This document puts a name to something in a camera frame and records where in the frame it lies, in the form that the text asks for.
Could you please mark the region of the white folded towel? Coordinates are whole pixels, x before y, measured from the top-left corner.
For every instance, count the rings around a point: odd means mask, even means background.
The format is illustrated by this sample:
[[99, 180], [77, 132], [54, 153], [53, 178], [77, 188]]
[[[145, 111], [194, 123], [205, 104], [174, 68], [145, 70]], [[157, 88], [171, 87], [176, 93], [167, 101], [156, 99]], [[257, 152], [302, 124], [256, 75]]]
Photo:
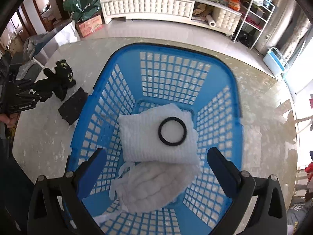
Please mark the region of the white folded towel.
[[198, 165], [192, 114], [174, 103], [118, 118], [124, 161]]

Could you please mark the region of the green plastic bag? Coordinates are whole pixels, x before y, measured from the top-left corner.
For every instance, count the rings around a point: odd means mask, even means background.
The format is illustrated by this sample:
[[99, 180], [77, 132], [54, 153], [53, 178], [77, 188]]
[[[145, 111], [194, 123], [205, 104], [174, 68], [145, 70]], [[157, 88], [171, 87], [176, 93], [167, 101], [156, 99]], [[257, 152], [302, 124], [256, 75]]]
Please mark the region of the green plastic bag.
[[63, 9], [71, 14], [75, 23], [91, 19], [101, 10], [99, 0], [65, 0]]

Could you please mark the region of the light blue storage bin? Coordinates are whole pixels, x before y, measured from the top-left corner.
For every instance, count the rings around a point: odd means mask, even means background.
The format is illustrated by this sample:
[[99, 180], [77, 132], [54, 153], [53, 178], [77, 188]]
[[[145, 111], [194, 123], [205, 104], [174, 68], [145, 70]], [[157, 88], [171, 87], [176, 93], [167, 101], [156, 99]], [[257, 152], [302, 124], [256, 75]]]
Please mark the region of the light blue storage bin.
[[276, 47], [268, 49], [263, 58], [263, 62], [276, 78], [282, 73], [285, 73], [289, 67], [288, 62]]

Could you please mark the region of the black dragon plush toy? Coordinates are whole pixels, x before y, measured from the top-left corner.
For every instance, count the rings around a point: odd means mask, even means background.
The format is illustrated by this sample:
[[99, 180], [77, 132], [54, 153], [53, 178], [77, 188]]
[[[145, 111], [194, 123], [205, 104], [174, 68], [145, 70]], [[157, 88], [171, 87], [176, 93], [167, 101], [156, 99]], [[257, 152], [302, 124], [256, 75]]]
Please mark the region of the black dragon plush toy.
[[38, 93], [54, 92], [60, 101], [64, 101], [67, 90], [72, 88], [76, 81], [73, 78], [73, 71], [66, 60], [56, 61], [55, 64], [54, 72], [49, 68], [43, 69], [43, 73], [47, 78], [36, 81], [32, 90]]

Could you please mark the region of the white tufted TV cabinet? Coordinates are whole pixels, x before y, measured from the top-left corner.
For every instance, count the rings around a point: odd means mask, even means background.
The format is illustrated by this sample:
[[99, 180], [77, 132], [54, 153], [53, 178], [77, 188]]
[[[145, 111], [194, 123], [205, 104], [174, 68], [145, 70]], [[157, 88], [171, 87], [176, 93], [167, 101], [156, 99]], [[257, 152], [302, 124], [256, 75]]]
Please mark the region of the white tufted TV cabinet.
[[[233, 36], [241, 13], [208, 0], [99, 0], [104, 22], [112, 19], [159, 20], [185, 23]], [[216, 27], [208, 25], [211, 15]]]

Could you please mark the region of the red cardboard box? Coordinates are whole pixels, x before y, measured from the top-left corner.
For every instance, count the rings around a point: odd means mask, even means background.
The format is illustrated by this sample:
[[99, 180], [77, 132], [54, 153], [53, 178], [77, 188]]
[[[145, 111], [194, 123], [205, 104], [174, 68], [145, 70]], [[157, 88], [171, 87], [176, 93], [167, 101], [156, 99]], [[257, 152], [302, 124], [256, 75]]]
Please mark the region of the red cardboard box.
[[85, 38], [103, 27], [102, 17], [98, 14], [82, 23], [76, 24], [75, 26], [79, 36]]

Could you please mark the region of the blue plastic laundry basket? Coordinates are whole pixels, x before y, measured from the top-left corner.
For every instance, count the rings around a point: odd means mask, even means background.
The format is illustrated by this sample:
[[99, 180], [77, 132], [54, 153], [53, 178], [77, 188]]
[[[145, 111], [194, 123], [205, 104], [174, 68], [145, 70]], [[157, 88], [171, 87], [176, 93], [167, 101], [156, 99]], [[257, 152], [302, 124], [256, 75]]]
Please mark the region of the blue plastic laundry basket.
[[110, 184], [124, 162], [118, 117], [169, 103], [192, 116], [201, 173], [166, 207], [122, 213], [101, 224], [105, 234], [209, 234], [231, 205], [207, 163], [207, 151], [217, 147], [241, 167], [243, 126], [233, 73], [213, 56], [148, 43], [125, 46], [109, 58], [75, 126], [66, 170], [76, 170], [99, 147], [107, 152], [84, 205], [92, 215], [119, 208], [109, 198]]

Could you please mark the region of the orange bag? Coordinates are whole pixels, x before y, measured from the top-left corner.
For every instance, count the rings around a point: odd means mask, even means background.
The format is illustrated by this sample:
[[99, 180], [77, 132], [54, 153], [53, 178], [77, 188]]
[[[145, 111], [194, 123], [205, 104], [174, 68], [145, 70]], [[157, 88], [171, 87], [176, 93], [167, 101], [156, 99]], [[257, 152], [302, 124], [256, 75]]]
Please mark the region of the orange bag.
[[240, 0], [229, 0], [228, 7], [234, 11], [240, 11]]

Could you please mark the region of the white paper roll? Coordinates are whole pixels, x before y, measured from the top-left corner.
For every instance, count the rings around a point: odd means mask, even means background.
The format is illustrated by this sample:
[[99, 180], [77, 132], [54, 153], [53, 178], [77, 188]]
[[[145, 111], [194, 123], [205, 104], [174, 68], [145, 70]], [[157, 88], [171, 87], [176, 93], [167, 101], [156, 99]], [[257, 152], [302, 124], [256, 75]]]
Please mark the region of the white paper roll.
[[208, 15], [206, 16], [206, 20], [207, 20], [207, 23], [208, 23], [208, 25], [209, 25], [210, 27], [212, 27], [212, 28], [216, 27], [216, 22], [215, 22], [215, 20], [212, 18], [211, 15], [208, 14]]

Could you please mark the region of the white knitted cloth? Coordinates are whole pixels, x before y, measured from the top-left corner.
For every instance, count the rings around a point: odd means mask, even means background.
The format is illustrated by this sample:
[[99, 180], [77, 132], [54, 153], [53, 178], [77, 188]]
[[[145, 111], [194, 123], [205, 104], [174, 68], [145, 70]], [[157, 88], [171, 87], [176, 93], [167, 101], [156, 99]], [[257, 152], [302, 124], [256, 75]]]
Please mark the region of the white knitted cloth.
[[197, 164], [127, 162], [111, 181], [109, 198], [131, 214], [152, 212], [176, 200], [199, 173]]

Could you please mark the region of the black fuzzy cloth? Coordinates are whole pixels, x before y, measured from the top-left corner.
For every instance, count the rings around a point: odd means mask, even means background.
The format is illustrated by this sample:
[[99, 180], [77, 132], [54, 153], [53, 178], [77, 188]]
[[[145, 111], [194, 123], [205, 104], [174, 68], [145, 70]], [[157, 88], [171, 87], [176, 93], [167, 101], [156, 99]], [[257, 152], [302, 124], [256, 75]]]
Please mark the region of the black fuzzy cloth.
[[80, 87], [77, 92], [59, 107], [59, 114], [70, 126], [79, 118], [87, 98], [88, 93]]

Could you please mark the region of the white metal shelf rack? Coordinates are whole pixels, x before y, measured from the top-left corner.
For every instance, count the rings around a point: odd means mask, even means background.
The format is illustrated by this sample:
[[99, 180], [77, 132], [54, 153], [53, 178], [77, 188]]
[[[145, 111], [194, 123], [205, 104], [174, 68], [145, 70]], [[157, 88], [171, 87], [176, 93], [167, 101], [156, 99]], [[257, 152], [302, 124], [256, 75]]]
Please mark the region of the white metal shelf rack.
[[240, 0], [240, 21], [233, 41], [253, 49], [274, 13], [272, 0]]

